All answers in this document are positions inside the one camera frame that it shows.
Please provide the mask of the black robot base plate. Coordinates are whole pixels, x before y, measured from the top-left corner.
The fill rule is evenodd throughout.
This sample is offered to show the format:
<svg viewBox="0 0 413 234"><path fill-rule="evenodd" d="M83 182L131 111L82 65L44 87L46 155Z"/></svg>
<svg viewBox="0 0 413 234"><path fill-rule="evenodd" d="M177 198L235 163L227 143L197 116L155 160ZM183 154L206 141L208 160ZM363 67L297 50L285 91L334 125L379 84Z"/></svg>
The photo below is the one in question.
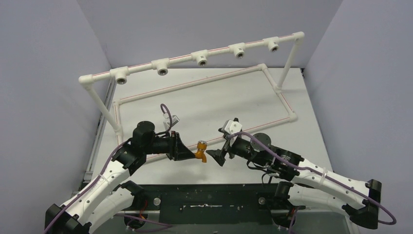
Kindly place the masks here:
<svg viewBox="0 0 413 234"><path fill-rule="evenodd" d="M180 224L277 224L287 227L298 206L287 200L287 184L142 185L120 211L155 214L159 222Z"/></svg>

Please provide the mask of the white PVC pipe frame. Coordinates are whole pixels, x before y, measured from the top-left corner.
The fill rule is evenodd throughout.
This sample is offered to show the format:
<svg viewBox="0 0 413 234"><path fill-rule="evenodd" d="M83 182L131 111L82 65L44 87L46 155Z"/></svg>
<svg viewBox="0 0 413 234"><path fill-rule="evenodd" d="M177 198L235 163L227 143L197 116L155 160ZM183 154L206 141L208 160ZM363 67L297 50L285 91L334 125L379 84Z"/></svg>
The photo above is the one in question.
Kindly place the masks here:
<svg viewBox="0 0 413 234"><path fill-rule="evenodd" d="M200 140L209 149L221 148L224 139L218 129L236 117L245 132L266 133L273 145L303 154L300 141L307 128L300 108L308 97L300 70L291 67L303 40L304 33L296 32L80 76L79 84L102 113L89 166L98 170L140 121L151 121L157 132L164 131L161 103L178 116L173 130L193 152ZM292 45L282 69L263 63L248 68L206 67L214 56L239 59L253 48L273 52L281 44Z"/></svg>

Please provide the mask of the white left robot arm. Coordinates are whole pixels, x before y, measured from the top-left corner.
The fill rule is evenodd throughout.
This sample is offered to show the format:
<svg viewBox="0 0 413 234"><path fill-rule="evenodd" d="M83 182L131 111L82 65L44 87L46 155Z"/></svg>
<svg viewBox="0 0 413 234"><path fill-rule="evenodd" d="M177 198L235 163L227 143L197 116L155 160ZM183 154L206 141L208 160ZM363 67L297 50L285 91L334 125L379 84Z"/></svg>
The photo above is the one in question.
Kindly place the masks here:
<svg viewBox="0 0 413 234"><path fill-rule="evenodd" d="M128 179L151 154L166 154L174 161L195 158L178 132L157 134L152 122L139 122L132 137L114 149L93 181L62 205L49 207L44 233L91 234L119 211L142 207L143 188Z"/></svg>

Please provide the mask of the yellow plastic water faucet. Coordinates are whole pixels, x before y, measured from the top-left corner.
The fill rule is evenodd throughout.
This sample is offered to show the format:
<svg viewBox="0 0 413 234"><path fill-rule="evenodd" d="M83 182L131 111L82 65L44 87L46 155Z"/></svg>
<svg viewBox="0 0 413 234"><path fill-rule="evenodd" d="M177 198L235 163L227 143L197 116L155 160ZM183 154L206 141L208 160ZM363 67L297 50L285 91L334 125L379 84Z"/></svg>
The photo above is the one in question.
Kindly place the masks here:
<svg viewBox="0 0 413 234"><path fill-rule="evenodd" d="M197 151L194 153L196 159L200 159L203 163L207 163L205 151L207 149L207 142L200 140L197 143Z"/></svg>

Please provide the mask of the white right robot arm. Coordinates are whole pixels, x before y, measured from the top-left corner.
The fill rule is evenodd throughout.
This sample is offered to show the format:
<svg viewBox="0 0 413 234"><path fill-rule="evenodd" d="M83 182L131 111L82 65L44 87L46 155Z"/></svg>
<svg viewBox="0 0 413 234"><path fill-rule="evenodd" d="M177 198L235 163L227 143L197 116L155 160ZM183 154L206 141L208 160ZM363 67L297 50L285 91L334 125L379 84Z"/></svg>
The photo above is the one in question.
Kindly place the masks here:
<svg viewBox="0 0 413 234"><path fill-rule="evenodd" d="M226 155L239 156L258 170L281 179L274 194L274 202L280 208L292 205L329 209L363 228L378 228L382 184L375 179L360 181L336 174L272 145L264 133L254 134L249 140L238 135L228 139L222 149L206 153L220 166Z"/></svg>

